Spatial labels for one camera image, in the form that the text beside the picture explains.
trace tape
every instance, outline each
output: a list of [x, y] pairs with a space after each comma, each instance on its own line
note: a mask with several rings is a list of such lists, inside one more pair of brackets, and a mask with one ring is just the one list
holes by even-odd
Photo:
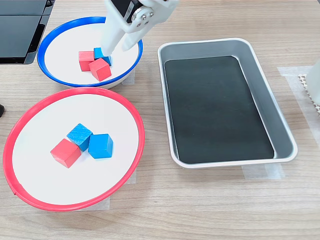
[[306, 119], [312, 135], [320, 147], [320, 106], [312, 101], [304, 81], [313, 66], [278, 67], [280, 74], [288, 82], [296, 101]]
[[123, 80], [123, 82], [121, 84], [123, 84], [123, 85], [133, 85], [133, 84], [135, 84], [135, 78], [136, 78], [136, 69], [133, 69], [129, 73], [128, 77], [125, 80]]
[[281, 163], [243, 165], [245, 179], [283, 179], [285, 177]]
[[[137, 183], [137, 170], [133, 172], [131, 177], [125, 182], [125, 184], [135, 184]], [[104, 211], [110, 209], [110, 197], [98, 202], [95, 205], [88, 206], [86, 208], [82, 208], [76, 210], [76, 212], [85, 212], [85, 211]]]

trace table surface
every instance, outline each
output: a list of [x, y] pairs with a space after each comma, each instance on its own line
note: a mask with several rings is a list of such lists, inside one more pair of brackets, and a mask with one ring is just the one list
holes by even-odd
[[[45, 35], [86, 16], [105, 16], [102, 0], [57, 0]], [[168, 42], [248, 40], [299, 146], [285, 178], [245, 179], [241, 167], [181, 169], [170, 157], [157, 59]], [[320, 151], [277, 67], [310, 66], [320, 57], [317, 0], [182, 0], [143, 39], [134, 85], [112, 90], [140, 112], [146, 132], [137, 183], [111, 197], [110, 209], [45, 212], [10, 190], [0, 170], [0, 239], [320, 239]], [[43, 98], [67, 89], [31, 65], [0, 65], [0, 156], [17, 120]]]

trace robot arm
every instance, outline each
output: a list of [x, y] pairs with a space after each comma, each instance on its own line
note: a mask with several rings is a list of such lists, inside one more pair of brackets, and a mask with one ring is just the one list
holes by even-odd
[[102, 35], [101, 50], [110, 56], [119, 41], [127, 51], [137, 44], [156, 24], [165, 22], [179, 0], [105, 0], [108, 16]]

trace red cube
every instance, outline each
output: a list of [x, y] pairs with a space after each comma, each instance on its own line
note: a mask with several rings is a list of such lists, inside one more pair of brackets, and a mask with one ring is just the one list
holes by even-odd
[[82, 72], [90, 71], [89, 64], [95, 60], [94, 51], [80, 51], [79, 64]]
[[103, 81], [111, 76], [111, 70], [109, 64], [99, 58], [91, 63], [89, 63], [90, 71], [92, 75], [99, 81]]
[[63, 139], [51, 150], [51, 154], [56, 161], [63, 166], [70, 168], [72, 164], [81, 156], [80, 148], [74, 143]]

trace silver tray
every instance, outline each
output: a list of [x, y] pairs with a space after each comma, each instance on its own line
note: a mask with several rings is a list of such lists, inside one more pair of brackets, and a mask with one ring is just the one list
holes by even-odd
[[[274, 157], [269, 159], [228, 161], [221, 159], [221, 161], [215, 162], [201, 162], [194, 164], [185, 163], [179, 159], [170, 108], [165, 63], [170, 60], [202, 59], [224, 56], [232, 56], [239, 62], [264, 129], [272, 145]], [[158, 60], [170, 154], [178, 165], [188, 169], [198, 169], [249, 164], [283, 163], [289, 162], [296, 157], [298, 153], [296, 141], [276, 102], [276, 99], [258, 62], [257, 56], [250, 43], [248, 43], [246, 40], [240, 38], [227, 38], [208, 41], [167, 43], [159, 48]]]

